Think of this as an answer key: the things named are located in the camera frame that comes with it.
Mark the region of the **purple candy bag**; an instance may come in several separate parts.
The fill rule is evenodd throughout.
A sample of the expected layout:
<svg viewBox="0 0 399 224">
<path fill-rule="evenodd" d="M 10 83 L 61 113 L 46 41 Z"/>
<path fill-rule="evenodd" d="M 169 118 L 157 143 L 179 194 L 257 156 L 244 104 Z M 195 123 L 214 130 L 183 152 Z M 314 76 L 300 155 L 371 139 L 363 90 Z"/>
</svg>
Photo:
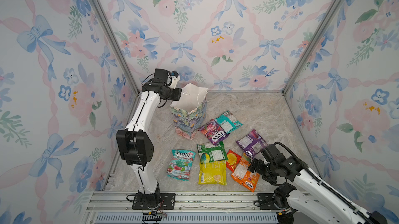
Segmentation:
<svg viewBox="0 0 399 224">
<path fill-rule="evenodd" d="M 252 129 L 246 136 L 236 141 L 236 143 L 251 159 L 268 145 L 255 129 Z"/>
</svg>

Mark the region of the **pink berry candy bag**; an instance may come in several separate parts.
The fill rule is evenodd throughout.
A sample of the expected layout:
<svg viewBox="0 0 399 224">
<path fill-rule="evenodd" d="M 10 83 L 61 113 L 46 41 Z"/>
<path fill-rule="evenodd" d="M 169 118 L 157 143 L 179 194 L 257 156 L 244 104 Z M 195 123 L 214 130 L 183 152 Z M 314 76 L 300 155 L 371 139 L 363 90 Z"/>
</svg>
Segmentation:
<svg viewBox="0 0 399 224">
<path fill-rule="evenodd" d="M 216 122 L 211 119 L 205 125 L 198 129 L 213 145 L 224 141 L 229 134 Z"/>
</svg>

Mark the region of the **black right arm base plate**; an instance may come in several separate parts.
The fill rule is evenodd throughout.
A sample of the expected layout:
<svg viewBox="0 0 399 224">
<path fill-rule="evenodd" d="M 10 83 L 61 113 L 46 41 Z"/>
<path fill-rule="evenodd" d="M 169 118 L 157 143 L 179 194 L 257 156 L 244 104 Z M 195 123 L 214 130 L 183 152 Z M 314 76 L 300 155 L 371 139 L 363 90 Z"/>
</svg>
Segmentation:
<svg viewBox="0 0 399 224">
<path fill-rule="evenodd" d="M 276 205 L 274 193 L 257 193 L 257 200 L 254 202 L 254 206 L 261 210 L 280 210 Z"/>
</svg>

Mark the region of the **aluminium right corner post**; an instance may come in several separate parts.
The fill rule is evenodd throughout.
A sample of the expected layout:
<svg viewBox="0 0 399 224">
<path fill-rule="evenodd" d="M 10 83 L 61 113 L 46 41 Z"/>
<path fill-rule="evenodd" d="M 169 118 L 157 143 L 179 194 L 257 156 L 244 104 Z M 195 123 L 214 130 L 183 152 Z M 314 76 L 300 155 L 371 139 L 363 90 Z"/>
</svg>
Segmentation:
<svg viewBox="0 0 399 224">
<path fill-rule="evenodd" d="M 282 90 L 282 94 L 286 96 L 290 89 L 293 87 L 296 78 L 299 76 L 300 71 L 303 69 L 304 65 L 306 64 L 309 56 L 311 53 L 314 51 L 316 48 L 317 44 L 319 43 L 319 40 L 323 37 L 324 33 L 327 31 L 329 28 L 329 25 L 331 23 L 331 20 L 335 16 L 335 14 L 339 11 L 339 8 L 343 4 L 344 0 L 332 0 L 331 4 L 327 8 L 326 14 L 323 17 L 323 19 L 320 21 L 319 26 L 314 32 L 313 37 L 310 40 L 309 46 L 305 48 L 305 51 L 303 52 L 302 57 L 299 59 L 298 64 L 293 70 L 293 73 L 290 75 L 289 80 Z"/>
</svg>

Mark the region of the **teal mint candy bag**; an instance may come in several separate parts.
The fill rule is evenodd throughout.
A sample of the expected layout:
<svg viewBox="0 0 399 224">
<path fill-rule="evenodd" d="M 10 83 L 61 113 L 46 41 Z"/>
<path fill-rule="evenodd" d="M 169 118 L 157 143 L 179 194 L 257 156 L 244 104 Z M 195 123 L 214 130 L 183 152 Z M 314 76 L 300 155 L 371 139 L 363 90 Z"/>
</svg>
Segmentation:
<svg viewBox="0 0 399 224">
<path fill-rule="evenodd" d="M 226 111 L 215 119 L 216 122 L 223 128 L 223 130 L 230 134 L 231 132 L 237 130 L 243 124 L 231 113 L 231 111 Z"/>
</svg>

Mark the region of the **aluminium corner post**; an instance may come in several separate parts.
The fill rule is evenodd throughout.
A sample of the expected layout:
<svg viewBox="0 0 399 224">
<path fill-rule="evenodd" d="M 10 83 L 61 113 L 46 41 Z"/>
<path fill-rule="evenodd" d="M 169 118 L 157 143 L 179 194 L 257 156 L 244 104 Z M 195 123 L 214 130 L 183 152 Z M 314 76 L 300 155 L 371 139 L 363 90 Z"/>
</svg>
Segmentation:
<svg viewBox="0 0 399 224">
<path fill-rule="evenodd" d="M 112 48 L 112 50 L 114 51 L 114 53 L 116 55 L 117 61 L 121 65 L 122 71 L 127 78 L 127 82 L 129 84 L 129 86 L 133 90 L 134 94 L 136 96 L 138 96 L 139 92 L 138 92 L 137 86 L 135 84 L 134 78 L 132 76 L 131 71 L 129 70 L 128 63 L 126 62 L 126 60 L 122 54 L 122 51 L 121 51 L 119 45 L 117 44 L 117 39 L 115 37 L 115 34 L 113 33 L 113 29 L 109 23 L 109 20 L 107 19 L 106 13 L 103 9 L 103 6 L 101 5 L 100 0 L 89 0 L 89 2 L 91 3 L 91 5 L 94 9 L 94 12 L 97 14 L 100 26 L 102 27 L 102 29 L 105 33 L 105 36 L 109 41 L 110 47 Z"/>
<path fill-rule="evenodd" d="M 306 64 L 309 56 L 311 53 L 314 51 L 316 48 L 317 44 L 319 43 L 319 40 L 323 37 L 324 33 L 327 31 L 329 28 L 329 25 L 331 23 L 331 20 L 335 16 L 335 14 L 339 11 L 339 8 L 343 4 L 344 0 L 332 0 L 331 4 L 327 8 L 326 14 L 323 17 L 323 19 L 320 21 L 319 26 L 314 32 L 313 37 L 310 40 L 309 46 L 305 48 L 305 51 L 303 52 L 302 57 L 299 59 L 298 64 L 293 70 L 293 73 L 290 75 L 289 80 L 282 90 L 282 94 L 286 96 L 290 89 L 293 87 L 296 78 L 299 76 L 300 71 L 303 69 L 304 65 Z"/>
</svg>

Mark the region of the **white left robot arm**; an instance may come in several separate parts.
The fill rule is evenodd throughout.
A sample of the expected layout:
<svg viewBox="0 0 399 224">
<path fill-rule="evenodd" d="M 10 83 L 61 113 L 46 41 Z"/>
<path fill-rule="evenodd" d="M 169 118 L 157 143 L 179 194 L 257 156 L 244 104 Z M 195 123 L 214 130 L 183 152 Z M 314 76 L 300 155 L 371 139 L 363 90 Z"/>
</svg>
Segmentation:
<svg viewBox="0 0 399 224">
<path fill-rule="evenodd" d="M 154 145 L 147 133 L 150 122 L 162 100 L 179 101 L 181 92 L 181 88 L 162 83 L 145 83 L 132 120 L 125 129 L 117 131 L 116 141 L 120 157 L 135 172 L 139 192 L 142 194 L 154 194 L 159 187 L 151 164 Z"/>
</svg>

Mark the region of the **teal red Fox's candy bag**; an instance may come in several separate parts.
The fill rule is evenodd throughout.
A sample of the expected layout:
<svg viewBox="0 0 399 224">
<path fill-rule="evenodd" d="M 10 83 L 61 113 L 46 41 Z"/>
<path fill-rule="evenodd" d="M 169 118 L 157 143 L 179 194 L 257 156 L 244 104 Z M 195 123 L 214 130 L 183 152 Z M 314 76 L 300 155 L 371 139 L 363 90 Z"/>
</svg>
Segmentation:
<svg viewBox="0 0 399 224">
<path fill-rule="evenodd" d="M 196 152 L 191 150 L 173 149 L 166 175 L 174 179 L 188 181 L 195 156 Z"/>
</svg>

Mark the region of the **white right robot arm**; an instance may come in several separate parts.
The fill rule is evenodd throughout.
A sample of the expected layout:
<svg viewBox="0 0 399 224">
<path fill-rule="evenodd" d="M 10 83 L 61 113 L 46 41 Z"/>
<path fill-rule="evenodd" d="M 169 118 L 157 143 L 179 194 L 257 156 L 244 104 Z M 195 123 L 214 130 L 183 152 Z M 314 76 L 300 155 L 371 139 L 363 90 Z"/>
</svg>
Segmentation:
<svg viewBox="0 0 399 224">
<path fill-rule="evenodd" d="M 281 217 L 302 212 L 320 224 L 386 224 L 378 211 L 369 212 L 355 204 L 315 175 L 302 160 L 289 157 L 284 161 L 272 159 L 268 163 L 253 159 L 248 167 L 263 180 L 276 186 L 269 200 L 256 201 L 262 208 L 275 206 Z"/>
</svg>

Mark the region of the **floral paper gift bag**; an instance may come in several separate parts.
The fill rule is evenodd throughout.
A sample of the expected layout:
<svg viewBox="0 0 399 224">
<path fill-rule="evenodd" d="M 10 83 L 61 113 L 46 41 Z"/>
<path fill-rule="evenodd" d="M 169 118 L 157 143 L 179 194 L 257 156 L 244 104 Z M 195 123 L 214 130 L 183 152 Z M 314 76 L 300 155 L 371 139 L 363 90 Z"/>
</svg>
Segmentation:
<svg viewBox="0 0 399 224">
<path fill-rule="evenodd" d="M 176 133 L 192 140 L 206 117 L 208 88 L 192 83 L 183 87 L 181 98 L 172 102 L 171 113 Z"/>
</svg>

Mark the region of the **yellow lemon candy bag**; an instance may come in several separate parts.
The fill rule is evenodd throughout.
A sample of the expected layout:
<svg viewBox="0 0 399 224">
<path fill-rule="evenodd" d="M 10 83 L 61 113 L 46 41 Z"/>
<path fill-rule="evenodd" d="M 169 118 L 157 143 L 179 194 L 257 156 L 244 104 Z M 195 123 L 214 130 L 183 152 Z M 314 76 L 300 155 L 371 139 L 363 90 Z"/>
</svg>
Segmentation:
<svg viewBox="0 0 399 224">
<path fill-rule="evenodd" d="M 198 184 L 220 184 L 226 186 L 226 169 L 226 162 L 224 160 L 200 164 Z"/>
</svg>

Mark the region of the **orange candy bag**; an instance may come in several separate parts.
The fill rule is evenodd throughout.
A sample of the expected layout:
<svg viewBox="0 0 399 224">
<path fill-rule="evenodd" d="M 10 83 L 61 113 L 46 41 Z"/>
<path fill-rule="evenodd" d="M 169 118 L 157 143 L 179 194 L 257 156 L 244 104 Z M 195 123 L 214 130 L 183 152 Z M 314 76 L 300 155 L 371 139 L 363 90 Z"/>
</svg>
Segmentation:
<svg viewBox="0 0 399 224">
<path fill-rule="evenodd" d="M 249 191 L 254 192 L 260 178 L 260 174 L 252 173 L 248 170 L 251 162 L 251 158 L 243 153 L 231 177 L 235 182 L 239 183 Z"/>
</svg>

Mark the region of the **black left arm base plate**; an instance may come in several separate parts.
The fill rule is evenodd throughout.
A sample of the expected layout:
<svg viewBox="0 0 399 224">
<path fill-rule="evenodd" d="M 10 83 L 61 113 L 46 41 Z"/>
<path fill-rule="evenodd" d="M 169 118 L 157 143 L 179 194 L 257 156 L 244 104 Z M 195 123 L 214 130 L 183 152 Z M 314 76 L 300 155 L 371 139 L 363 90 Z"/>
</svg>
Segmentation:
<svg viewBox="0 0 399 224">
<path fill-rule="evenodd" d="M 146 195 L 138 192 L 132 201 L 133 210 L 173 210 L 175 208 L 175 193 L 154 193 Z"/>
</svg>

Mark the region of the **aluminium left corner post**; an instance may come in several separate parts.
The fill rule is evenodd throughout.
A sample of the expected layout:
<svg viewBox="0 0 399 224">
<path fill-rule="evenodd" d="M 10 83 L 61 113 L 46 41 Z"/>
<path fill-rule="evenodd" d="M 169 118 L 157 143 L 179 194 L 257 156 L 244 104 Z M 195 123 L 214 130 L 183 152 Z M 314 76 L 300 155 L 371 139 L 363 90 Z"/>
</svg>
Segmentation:
<svg viewBox="0 0 399 224">
<path fill-rule="evenodd" d="M 110 47 L 112 48 L 112 50 L 114 51 L 114 53 L 116 55 L 117 61 L 121 65 L 122 71 L 127 78 L 127 82 L 129 84 L 129 86 L 133 90 L 134 94 L 136 96 L 138 96 L 139 92 L 138 92 L 137 86 L 135 84 L 134 78 L 132 76 L 131 71 L 129 70 L 128 63 L 126 62 L 126 60 L 122 54 L 122 51 L 121 51 L 119 45 L 117 44 L 117 39 L 115 37 L 115 34 L 113 33 L 113 29 L 109 23 L 109 20 L 107 19 L 106 13 L 103 9 L 103 6 L 101 5 L 100 0 L 89 0 L 89 2 L 91 3 L 91 5 L 94 9 L 94 12 L 97 14 L 100 26 L 102 27 L 102 29 L 105 33 L 105 36 L 109 41 Z"/>
</svg>

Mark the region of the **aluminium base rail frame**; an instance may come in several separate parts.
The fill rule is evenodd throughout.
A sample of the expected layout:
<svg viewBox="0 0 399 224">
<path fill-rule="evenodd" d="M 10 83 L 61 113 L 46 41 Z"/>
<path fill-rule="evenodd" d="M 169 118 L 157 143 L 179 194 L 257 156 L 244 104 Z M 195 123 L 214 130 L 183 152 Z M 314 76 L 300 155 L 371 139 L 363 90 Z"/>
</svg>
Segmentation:
<svg viewBox="0 0 399 224">
<path fill-rule="evenodd" d="M 82 224 L 155 224 L 146 210 L 134 210 L 127 199 L 128 191 L 102 191 L 92 195 Z M 280 210 L 268 204 L 266 209 L 254 205 L 257 195 L 251 192 L 182 191 L 175 194 L 175 206 L 158 211 L 160 224 L 278 224 Z M 344 224 L 345 220 L 330 213 L 309 193 L 294 197 L 292 214 L 295 224 Z"/>
</svg>

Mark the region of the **green lime candy bag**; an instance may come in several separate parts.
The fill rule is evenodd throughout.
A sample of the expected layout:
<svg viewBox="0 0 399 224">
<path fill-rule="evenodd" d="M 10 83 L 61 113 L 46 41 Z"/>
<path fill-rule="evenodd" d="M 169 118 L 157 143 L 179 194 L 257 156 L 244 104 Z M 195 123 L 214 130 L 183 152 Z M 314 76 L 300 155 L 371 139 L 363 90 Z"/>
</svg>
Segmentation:
<svg viewBox="0 0 399 224">
<path fill-rule="evenodd" d="M 223 141 L 217 143 L 216 145 L 210 142 L 197 144 L 197 151 L 200 156 L 201 164 L 207 164 L 215 161 L 226 161 L 228 159 Z"/>
</svg>

